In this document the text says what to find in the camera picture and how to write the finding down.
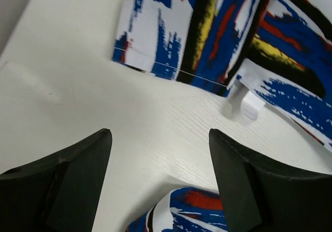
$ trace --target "cloth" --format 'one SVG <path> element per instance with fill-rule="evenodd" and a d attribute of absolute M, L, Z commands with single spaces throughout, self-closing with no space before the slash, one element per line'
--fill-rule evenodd
<path fill-rule="evenodd" d="M 216 193 L 192 187 L 176 189 L 132 222 L 126 230 L 144 231 L 227 231 L 220 197 Z"/>
<path fill-rule="evenodd" d="M 332 151 L 332 0 L 125 0 L 113 60 L 226 97 L 235 80 Z"/>

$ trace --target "stitching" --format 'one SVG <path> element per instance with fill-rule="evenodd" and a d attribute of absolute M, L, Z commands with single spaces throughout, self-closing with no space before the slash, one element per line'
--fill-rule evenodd
<path fill-rule="evenodd" d="M 121 48 L 118 48 L 118 47 L 114 47 L 114 48 L 115 48 L 115 49 L 118 49 L 118 50 L 126 51 L 125 49 L 121 49 Z M 158 64 L 161 64 L 161 65 L 164 65 L 164 66 L 170 67 L 170 68 L 172 68 L 172 69 L 178 70 L 177 67 L 173 67 L 173 66 L 170 66 L 170 65 L 167 65 L 167 64 L 161 63 L 161 62 L 156 62 L 156 61 L 154 61 L 154 63 L 158 63 Z M 183 71 L 183 70 L 180 70 L 180 69 L 179 69 L 179 71 L 181 71 L 181 72 L 183 72 L 183 73 L 185 73 L 185 74 L 191 75 L 191 76 L 193 76 L 193 77 L 197 77 L 197 78 L 200 78 L 200 79 L 203 79 L 203 80 L 207 80 L 207 81 L 209 81 L 209 82 L 211 82 L 211 83 L 214 83 L 214 84 L 217 84 L 217 85 L 220 85 L 220 86 L 223 86 L 223 87 L 227 87 L 227 85 L 224 85 L 224 84 L 221 84 L 221 83 L 217 83 L 217 82 L 215 82 L 215 81 L 212 81 L 212 80 L 206 79 L 206 78 L 204 78 L 204 77 L 201 77 L 201 76 L 198 76 L 198 75 L 194 75 L 194 74 L 190 74 L 190 73 L 188 73 L 188 72 L 186 72 L 186 71 Z"/>

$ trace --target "tabletop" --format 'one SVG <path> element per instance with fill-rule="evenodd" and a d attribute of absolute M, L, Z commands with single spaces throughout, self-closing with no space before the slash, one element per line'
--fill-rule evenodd
<path fill-rule="evenodd" d="M 332 173 L 332 154 L 271 107 L 244 126 L 227 100 L 110 60 L 122 0 L 31 0 L 0 58 L 0 170 L 113 134 L 93 231 L 123 231 L 168 191 L 216 189 L 217 128 L 292 166 Z"/>

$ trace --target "multicolored garment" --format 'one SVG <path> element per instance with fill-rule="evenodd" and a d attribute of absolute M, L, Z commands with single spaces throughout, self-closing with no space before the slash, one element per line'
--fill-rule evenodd
<path fill-rule="evenodd" d="M 226 97 L 235 80 L 332 151 L 332 0 L 126 0 L 113 60 Z"/>
<path fill-rule="evenodd" d="M 126 231 L 224 232 L 227 226 L 219 195 L 188 187 L 170 192 Z"/>

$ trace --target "folded cloth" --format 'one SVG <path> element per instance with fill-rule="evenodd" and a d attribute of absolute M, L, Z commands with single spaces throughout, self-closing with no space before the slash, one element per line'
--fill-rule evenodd
<path fill-rule="evenodd" d="M 226 97 L 236 79 L 332 150 L 332 0 L 126 0 L 113 61 Z"/>
<path fill-rule="evenodd" d="M 187 187 L 167 194 L 126 231 L 223 232 L 227 226 L 219 194 Z"/>

